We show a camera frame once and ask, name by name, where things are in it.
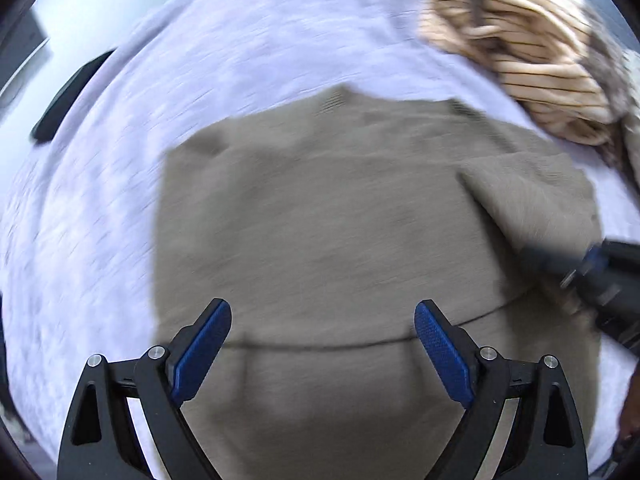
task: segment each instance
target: orange striped fabric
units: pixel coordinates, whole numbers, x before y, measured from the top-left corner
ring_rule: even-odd
[[[593,29],[583,0],[428,0],[419,35],[497,73],[504,89],[549,133],[599,145],[620,117],[584,67]],[[499,48],[487,48],[486,40]]]

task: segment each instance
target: blue gripper pad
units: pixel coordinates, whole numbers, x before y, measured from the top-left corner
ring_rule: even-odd
[[[229,330],[231,307],[221,301],[175,364],[171,398],[176,406],[196,396]]]
[[[424,303],[414,315],[415,331],[436,368],[449,397],[468,410],[474,400],[469,370],[451,339]]]

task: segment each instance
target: olive brown cloth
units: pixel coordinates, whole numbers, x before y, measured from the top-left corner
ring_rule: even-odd
[[[558,356],[588,438],[598,338],[519,273],[510,243],[578,253],[599,238],[591,186],[551,142],[455,100],[338,86],[168,153],[158,341],[211,298],[231,304],[182,407],[225,480],[423,478],[462,414],[412,329],[425,298],[505,357]]]
[[[493,70],[548,133],[602,146],[618,165],[623,54],[585,0],[427,0],[419,34]]]

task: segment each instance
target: white fabric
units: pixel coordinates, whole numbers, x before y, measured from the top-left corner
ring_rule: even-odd
[[[17,177],[0,232],[12,396],[53,458],[87,357],[136,358],[153,343],[152,229],[166,149],[224,117],[339,82],[391,99],[456,96],[534,128],[469,62],[416,39],[420,1],[171,0],[91,79]],[[640,241],[620,178],[588,148],[570,151],[595,184],[605,234]],[[632,372],[634,360],[618,353],[602,352],[592,469],[613,444]]]

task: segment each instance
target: striped cloth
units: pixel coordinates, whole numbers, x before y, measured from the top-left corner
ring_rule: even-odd
[[[419,27],[493,70],[548,133],[613,145],[629,99],[622,50],[584,0],[428,0]]]

